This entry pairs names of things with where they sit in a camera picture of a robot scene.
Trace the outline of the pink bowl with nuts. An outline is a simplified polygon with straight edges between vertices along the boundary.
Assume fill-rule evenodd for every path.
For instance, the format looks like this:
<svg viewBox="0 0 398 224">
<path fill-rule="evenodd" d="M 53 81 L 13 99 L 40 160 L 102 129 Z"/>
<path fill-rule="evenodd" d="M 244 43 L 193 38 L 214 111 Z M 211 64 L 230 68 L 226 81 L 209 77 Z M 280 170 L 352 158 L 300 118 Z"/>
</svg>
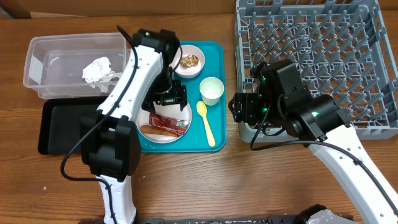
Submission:
<svg viewBox="0 0 398 224">
<path fill-rule="evenodd" d="M 204 53 L 194 45 L 182 45 L 170 64 L 175 73 L 182 78 L 196 77 L 205 64 Z"/>
</svg>

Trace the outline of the red ketchup packet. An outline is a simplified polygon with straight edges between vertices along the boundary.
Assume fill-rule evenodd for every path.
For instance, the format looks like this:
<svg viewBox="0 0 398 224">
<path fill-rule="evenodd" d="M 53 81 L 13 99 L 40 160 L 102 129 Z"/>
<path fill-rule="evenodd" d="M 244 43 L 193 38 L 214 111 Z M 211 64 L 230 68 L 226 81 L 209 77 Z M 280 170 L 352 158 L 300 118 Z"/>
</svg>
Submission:
<svg viewBox="0 0 398 224">
<path fill-rule="evenodd" d="M 149 124 L 181 136 L 187 131 L 190 122 L 183 119 L 171 118 L 158 113 L 151 113 L 149 115 Z"/>
</svg>

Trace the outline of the white paper cup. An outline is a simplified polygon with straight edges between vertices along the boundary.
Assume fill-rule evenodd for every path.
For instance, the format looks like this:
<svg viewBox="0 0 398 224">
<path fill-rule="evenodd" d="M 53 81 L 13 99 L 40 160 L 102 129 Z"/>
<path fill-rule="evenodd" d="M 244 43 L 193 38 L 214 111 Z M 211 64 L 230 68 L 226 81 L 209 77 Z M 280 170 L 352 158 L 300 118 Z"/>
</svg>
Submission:
<svg viewBox="0 0 398 224">
<path fill-rule="evenodd" d="M 224 93 L 223 82 L 216 77 L 207 77 L 200 83 L 200 94 L 204 104 L 216 105 Z"/>
</svg>

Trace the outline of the yellow plastic spoon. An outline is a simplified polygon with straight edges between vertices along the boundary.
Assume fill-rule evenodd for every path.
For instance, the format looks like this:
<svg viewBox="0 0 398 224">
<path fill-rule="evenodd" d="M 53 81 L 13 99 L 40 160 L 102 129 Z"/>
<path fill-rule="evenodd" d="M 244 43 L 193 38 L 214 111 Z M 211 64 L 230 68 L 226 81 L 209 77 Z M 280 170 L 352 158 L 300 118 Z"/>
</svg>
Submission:
<svg viewBox="0 0 398 224">
<path fill-rule="evenodd" d="M 197 113 L 202 117 L 203 124 L 204 124 L 204 127 L 205 127 L 205 132 L 206 132 L 206 138 L 207 138 L 207 141 L 208 141 L 208 145 L 210 147 L 214 147 L 216 142 L 215 142 L 214 135 L 212 133 L 212 130 L 211 130 L 210 125 L 209 125 L 209 122 L 208 122 L 207 117 L 206 117 L 206 115 L 207 115 L 206 104 L 204 104 L 203 101 L 198 101 L 197 105 L 196 105 L 196 109 L 197 109 Z"/>
</svg>

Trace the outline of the orange carrot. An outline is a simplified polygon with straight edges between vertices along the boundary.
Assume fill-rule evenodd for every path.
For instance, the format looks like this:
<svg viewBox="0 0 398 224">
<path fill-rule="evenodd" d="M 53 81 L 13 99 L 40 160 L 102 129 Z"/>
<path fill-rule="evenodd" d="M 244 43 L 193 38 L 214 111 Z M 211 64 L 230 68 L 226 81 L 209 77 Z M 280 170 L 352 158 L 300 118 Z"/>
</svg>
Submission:
<svg viewBox="0 0 398 224">
<path fill-rule="evenodd" d="M 156 126 L 142 125 L 139 129 L 143 134 L 156 134 L 161 136 L 179 137 L 179 135 L 176 133 L 158 128 Z"/>
</svg>

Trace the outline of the white napkin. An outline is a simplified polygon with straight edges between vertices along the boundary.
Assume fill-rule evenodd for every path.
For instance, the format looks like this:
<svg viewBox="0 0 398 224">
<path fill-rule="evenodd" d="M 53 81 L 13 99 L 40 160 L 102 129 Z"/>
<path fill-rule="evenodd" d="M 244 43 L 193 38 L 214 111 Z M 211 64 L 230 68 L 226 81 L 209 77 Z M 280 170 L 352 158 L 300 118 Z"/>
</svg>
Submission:
<svg viewBox="0 0 398 224">
<path fill-rule="evenodd" d="M 109 82 L 118 80 L 123 74 L 113 71 L 110 65 L 109 58 L 97 58 L 82 70 L 82 78 L 90 83 L 90 87 L 98 87 L 102 93 L 106 93 L 110 86 Z"/>
</svg>

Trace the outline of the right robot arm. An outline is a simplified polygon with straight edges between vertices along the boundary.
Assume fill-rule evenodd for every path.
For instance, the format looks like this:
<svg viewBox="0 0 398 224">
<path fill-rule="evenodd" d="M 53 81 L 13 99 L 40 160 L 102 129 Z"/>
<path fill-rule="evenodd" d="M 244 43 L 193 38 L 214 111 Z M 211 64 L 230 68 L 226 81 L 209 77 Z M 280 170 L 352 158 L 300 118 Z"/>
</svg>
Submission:
<svg viewBox="0 0 398 224">
<path fill-rule="evenodd" d="M 365 223 L 397 223 L 397 192 L 364 149 L 348 115 L 330 95 L 312 97 L 295 63 L 289 59 L 251 69 L 257 81 L 252 93 L 235 93 L 228 108 L 237 123 L 280 127 L 291 141 L 262 146 L 300 144 L 330 170 Z"/>
</svg>

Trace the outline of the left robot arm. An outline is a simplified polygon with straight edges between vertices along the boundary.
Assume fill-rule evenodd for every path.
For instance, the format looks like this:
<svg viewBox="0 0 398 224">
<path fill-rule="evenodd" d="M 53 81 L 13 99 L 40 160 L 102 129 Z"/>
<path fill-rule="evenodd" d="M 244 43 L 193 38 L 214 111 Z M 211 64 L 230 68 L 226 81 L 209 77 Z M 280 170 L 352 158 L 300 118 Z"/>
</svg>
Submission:
<svg viewBox="0 0 398 224">
<path fill-rule="evenodd" d="M 81 158 L 99 182 L 105 214 L 103 223 L 134 223 L 131 177 L 141 158 L 136 129 L 139 110 L 153 112 L 155 105 L 187 105 L 187 89 L 172 77 L 171 63 L 180 53 L 174 31 L 145 29 L 120 33 L 131 46 L 131 56 L 113 91 L 96 111 L 81 118 L 78 146 Z"/>
</svg>

